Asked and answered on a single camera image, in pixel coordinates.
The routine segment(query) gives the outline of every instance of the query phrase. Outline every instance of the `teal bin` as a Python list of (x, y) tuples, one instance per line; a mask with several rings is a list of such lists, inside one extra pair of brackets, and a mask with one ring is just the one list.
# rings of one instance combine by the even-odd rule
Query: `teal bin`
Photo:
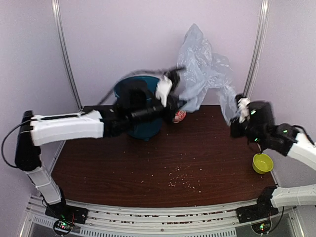
[[(157, 83), (159, 82), (158, 78), (152, 76), (135, 76), (123, 79), (119, 81), (114, 87), (114, 94), (117, 98), (120, 96), (120, 86), (122, 83), (131, 82), (133, 80), (144, 80), (147, 83), (148, 90), (155, 93)], [(134, 129), (128, 134), (137, 139), (143, 139), (149, 141), (150, 138), (159, 133), (162, 126), (162, 119), (158, 118), (152, 122), (143, 123), (134, 127)]]

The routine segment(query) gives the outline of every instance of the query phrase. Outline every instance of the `red and white object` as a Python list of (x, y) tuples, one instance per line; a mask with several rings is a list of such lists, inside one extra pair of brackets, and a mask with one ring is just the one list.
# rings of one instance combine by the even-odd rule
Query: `red and white object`
[(184, 119), (184, 117), (185, 117), (186, 115), (187, 115), (187, 112), (185, 112), (184, 110), (179, 110), (179, 111), (176, 113), (174, 119), (172, 120), (173, 123), (181, 122), (181, 121)]

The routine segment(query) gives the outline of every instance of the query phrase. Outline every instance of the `dark brown tabletop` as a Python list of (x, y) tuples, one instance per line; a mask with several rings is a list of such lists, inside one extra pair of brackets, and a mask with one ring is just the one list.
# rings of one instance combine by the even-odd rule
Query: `dark brown tabletop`
[(127, 134), (67, 141), (52, 175), (75, 201), (213, 205), (251, 200), (274, 185), (270, 173), (252, 169), (254, 154), (245, 138), (230, 138), (219, 106), (201, 106), (178, 124), (164, 124), (149, 142)]

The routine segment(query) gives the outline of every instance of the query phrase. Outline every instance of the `vertical metal post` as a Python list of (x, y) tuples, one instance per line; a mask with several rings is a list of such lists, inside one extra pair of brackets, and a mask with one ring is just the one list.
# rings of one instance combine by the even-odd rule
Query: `vertical metal post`
[(249, 72), (247, 76), (246, 85), (243, 91), (243, 95), (246, 97), (250, 97), (254, 83), (255, 83), (256, 73), (258, 70), (258, 59), (259, 59), (260, 52), (263, 46), (263, 40), (265, 37), (266, 28), (267, 28), (269, 6), (270, 6), (270, 0), (262, 0), (259, 22), (258, 22), (257, 37), (255, 41), (255, 46), (253, 49), (253, 54), (252, 54), (251, 64), (250, 64), (250, 68), (249, 68)]
[(63, 61), (65, 64), (66, 73), (67, 73), (68, 80), (71, 86), (71, 90), (73, 92), (74, 98), (78, 106), (78, 109), (81, 110), (82, 104), (79, 98), (78, 90), (76, 87), (73, 71), (71, 69), (69, 56), (68, 56), (68, 52), (66, 48), (65, 36), (64, 36), (63, 25), (62, 25), (60, 9), (59, 9), (59, 0), (52, 0), (52, 5), (53, 5), (54, 18), (55, 18), (56, 26), (57, 26), (57, 32), (59, 36), (59, 42), (60, 42), (61, 50), (63, 53)]

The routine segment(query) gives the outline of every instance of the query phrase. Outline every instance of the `robotic arm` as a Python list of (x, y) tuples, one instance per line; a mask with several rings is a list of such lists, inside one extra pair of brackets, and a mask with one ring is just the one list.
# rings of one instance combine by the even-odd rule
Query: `robotic arm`
[(155, 95), (147, 89), (144, 81), (126, 82), (120, 88), (120, 98), (108, 109), (57, 116), (34, 116), (32, 111), (24, 113), (15, 164), (26, 172), (42, 194), (48, 216), (68, 223), (84, 224), (88, 211), (66, 204), (62, 189), (56, 185), (40, 159), (40, 145), (78, 138), (115, 137), (138, 124), (157, 118), (172, 121), (176, 112), (186, 103), (169, 94), (180, 80), (177, 74), (179, 70), (182, 68), (163, 75)]
[[(283, 156), (299, 160), (316, 170), (316, 147), (305, 129), (287, 123), (275, 125), (271, 104), (264, 101), (250, 102), (241, 95), (236, 97), (240, 116), (232, 119), (231, 136), (247, 137), (261, 149), (272, 149)], [(265, 218), (278, 213), (278, 207), (315, 205), (316, 185), (294, 188), (266, 187), (257, 204), (237, 210), (241, 223)]]

